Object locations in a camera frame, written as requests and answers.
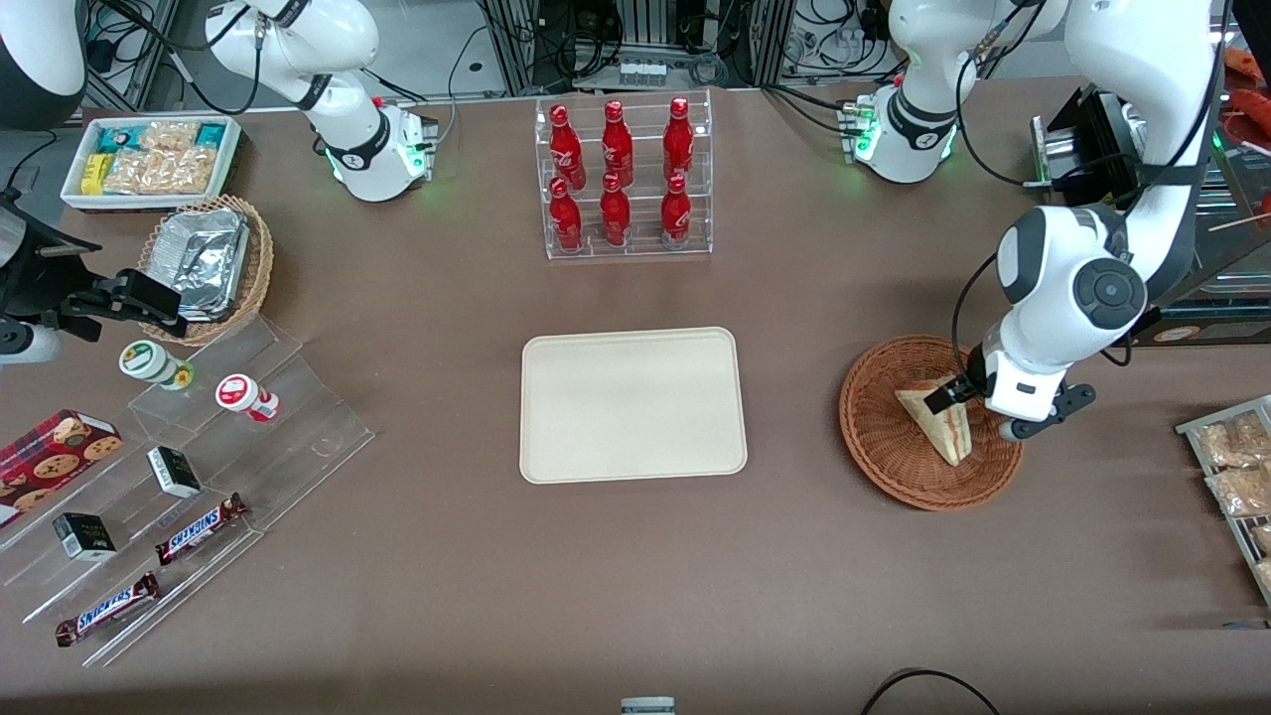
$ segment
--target white tray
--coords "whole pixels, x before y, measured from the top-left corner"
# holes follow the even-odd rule
[[[733,475],[746,466],[724,328],[536,337],[521,353],[521,475],[534,484]]]
[[[84,166],[88,157],[97,150],[102,130],[133,127],[147,124],[153,121],[174,122],[200,122],[203,124],[225,124],[225,135],[216,147],[216,163],[212,165],[212,177],[207,182],[207,189],[202,193],[160,193],[150,196],[127,194],[102,194],[90,196],[80,190],[80,179],[84,178]],[[75,150],[75,160],[62,182],[62,201],[67,206],[81,211],[146,211],[151,208],[174,208],[193,203],[202,198],[215,198],[221,194],[225,179],[229,178],[230,165],[234,163],[234,152],[238,150],[239,123],[224,114],[146,114],[141,117],[111,117],[93,119],[84,127],[84,136],[80,137],[79,149]]]

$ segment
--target packaged bread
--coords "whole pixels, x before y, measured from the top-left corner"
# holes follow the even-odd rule
[[[1254,564],[1253,575],[1262,583],[1262,588],[1271,591],[1271,559],[1263,559]]]
[[[105,193],[141,193],[141,177],[146,171],[149,154],[149,151],[136,149],[119,149],[111,163],[111,171],[102,182],[102,190]]]
[[[187,149],[177,161],[168,193],[202,193],[207,190],[215,165],[216,149],[202,144]]]
[[[1271,436],[1253,410],[1232,418],[1228,422],[1228,433],[1232,436],[1233,447],[1242,455],[1248,455],[1258,460],[1271,460]]]
[[[194,145],[200,126],[198,122],[150,122],[140,142],[145,149],[184,151]]]
[[[1214,491],[1223,512],[1232,517],[1271,514],[1271,478],[1261,466],[1219,472]]]
[[[1263,556],[1271,556],[1271,525],[1262,525],[1253,530],[1253,544],[1257,545]]]
[[[939,415],[927,408],[927,396],[935,392],[944,381],[916,381],[896,392],[896,400],[918,424],[923,434],[946,462],[957,467],[971,455],[971,427],[966,420],[966,405],[955,405]]]
[[[1201,451],[1205,452],[1209,464],[1215,469],[1248,467],[1258,464],[1256,457],[1237,448],[1237,442],[1227,423],[1200,428],[1196,431],[1196,442],[1200,443]]]

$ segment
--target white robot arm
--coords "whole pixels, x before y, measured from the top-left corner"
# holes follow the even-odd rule
[[[259,11],[239,17],[244,6]],[[336,178],[364,201],[385,201],[431,175],[432,152],[421,118],[379,107],[353,71],[370,65],[380,34],[356,0],[238,0],[207,13],[208,39],[230,71],[259,77],[301,109],[327,144]],[[174,53],[178,71],[188,71]]]
[[[857,163],[897,183],[914,183],[935,171],[953,141],[960,102],[975,85],[975,71],[962,72],[974,55],[998,41],[1027,41],[1055,29],[1068,0],[896,0],[887,15],[892,42],[909,55],[904,84],[858,98],[853,127]],[[1026,37],[1008,18],[1016,14]]]
[[[1073,62],[1143,116],[1149,175],[1201,157],[1215,63],[1209,13],[1207,0],[1117,0],[1078,3],[1068,15]],[[996,262],[1012,307],[974,352],[969,376],[990,410],[1018,422],[1007,437],[1031,437],[1061,413],[1068,370],[1143,314],[1146,281],[1173,244],[1196,170],[1177,179],[1164,169],[1125,215],[1103,204],[1037,207],[1007,230]],[[928,405],[966,401],[966,382],[955,380]]]

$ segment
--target beige tray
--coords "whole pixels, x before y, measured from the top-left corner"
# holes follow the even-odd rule
[[[525,344],[526,480],[732,475],[745,466],[737,344],[728,330],[545,335]]]

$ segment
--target cookie box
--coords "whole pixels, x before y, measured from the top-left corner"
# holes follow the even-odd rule
[[[0,528],[122,444],[114,425],[62,410],[0,450]]]

